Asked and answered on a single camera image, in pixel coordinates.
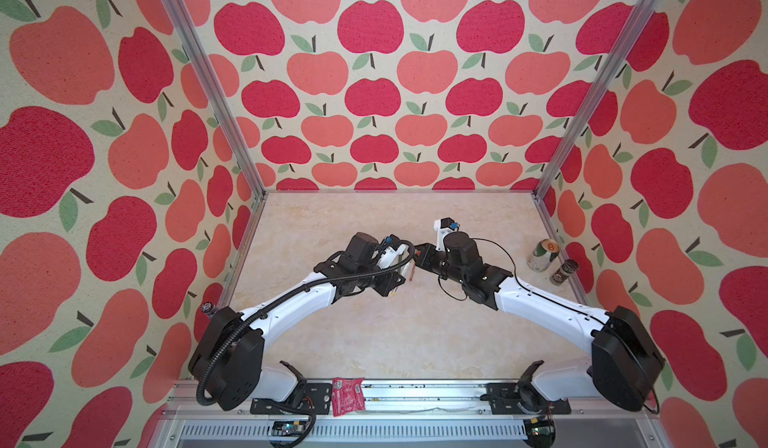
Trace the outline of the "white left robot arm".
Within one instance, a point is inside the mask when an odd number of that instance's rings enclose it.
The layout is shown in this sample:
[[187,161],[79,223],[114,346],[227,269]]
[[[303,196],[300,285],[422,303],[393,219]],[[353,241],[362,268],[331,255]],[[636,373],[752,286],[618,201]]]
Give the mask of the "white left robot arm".
[[243,311],[219,309],[189,362],[198,382],[198,404],[229,411],[255,397],[294,405],[300,374],[287,363],[264,363],[266,349],[304,318],[353,293],[371,288],[386,297],[405,282],[414,251],[413,244],[403,240],[398,248],[388,246],[366,259],[337,252],[265,303]]

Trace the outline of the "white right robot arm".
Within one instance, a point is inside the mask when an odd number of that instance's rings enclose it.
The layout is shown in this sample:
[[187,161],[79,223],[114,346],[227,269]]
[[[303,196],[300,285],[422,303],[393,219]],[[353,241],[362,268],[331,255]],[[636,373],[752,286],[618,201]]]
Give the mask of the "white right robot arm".
[[473,302],[523,317],[584,351],[560,364],[532,362],[508,397],[523,412],[537,414],[560,400],[591,397],[639,412],[654,398],[666,361],[634,311],[623,306],[607,311],[549,294],[484,262],[474,244],[444,249],[421,244],[415,263],[458,283]]

